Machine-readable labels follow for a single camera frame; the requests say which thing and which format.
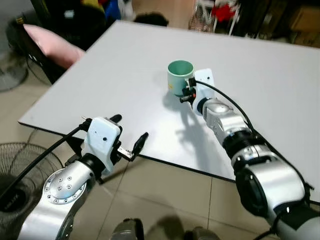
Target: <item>wall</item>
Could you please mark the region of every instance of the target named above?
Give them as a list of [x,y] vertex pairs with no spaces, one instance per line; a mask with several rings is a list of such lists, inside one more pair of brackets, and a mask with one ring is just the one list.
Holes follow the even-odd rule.
[[0,0],[0,55],[9,51],[6,37],[7,22],[32,8],[30,0]]

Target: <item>white table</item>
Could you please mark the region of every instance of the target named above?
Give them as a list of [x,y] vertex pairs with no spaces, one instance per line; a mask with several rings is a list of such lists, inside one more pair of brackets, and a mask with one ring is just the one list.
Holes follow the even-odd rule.
[[19,122],[67,134],[81,116],[121,114],[124,148],[149,132],[143,156],[233,180],[204,120],[168,93],[167,66],[176,59],[211,68],[216,87],[301,171],[320,202],[318,49],[119,21]]

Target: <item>floor tile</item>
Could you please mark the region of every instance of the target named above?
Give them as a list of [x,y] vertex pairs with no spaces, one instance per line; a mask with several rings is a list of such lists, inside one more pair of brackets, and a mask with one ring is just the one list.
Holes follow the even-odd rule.
[[210,185],[208,176],[139,158],[129,164],[119,189],[207,218]]
[[[221,240],[251,240],[258,236],[257,233],[226,225],[212,219],[209,220],[208,229],[218,235]],[[263,240],[274,240],[274,238],[265,237]]]
[[104,221],[98,240],[109,239],[126,218],[139,218],[146,240],[180,240],[186,230],[207,227],[207,218],[118,191]]
[[127,160],[121,159],[119,162],[117,162],[114,166],[112,174],[102,177],[102,180],[104,182],[102,184],[102,187],[117,190],[123,178],[123,175],[125,174],[127,166]]
[[151,12],[161,13],[168,21],[168,27],[188,29],[195,0],[132,0],[137,15]]
[[14,90],[0,92],[0,121],[7,118],[23,102],[25,96]]
[[268,223],[249,213],[240,202],[235,183],[212,179],[209,218],[251,232],[261,233],[268,230]]
[[320,205],[311,204],[310,207],[318,212],[320,212]]
[[32,128],[18,123],[19,118],[37,101],[38,97],[24,94],[18,103],[6,102],[12,107],[10,113],[0,120],[0,143],[26,142]]
[[96,184],[74,217],[70,240],[96,240],[114,196],[114,190]]

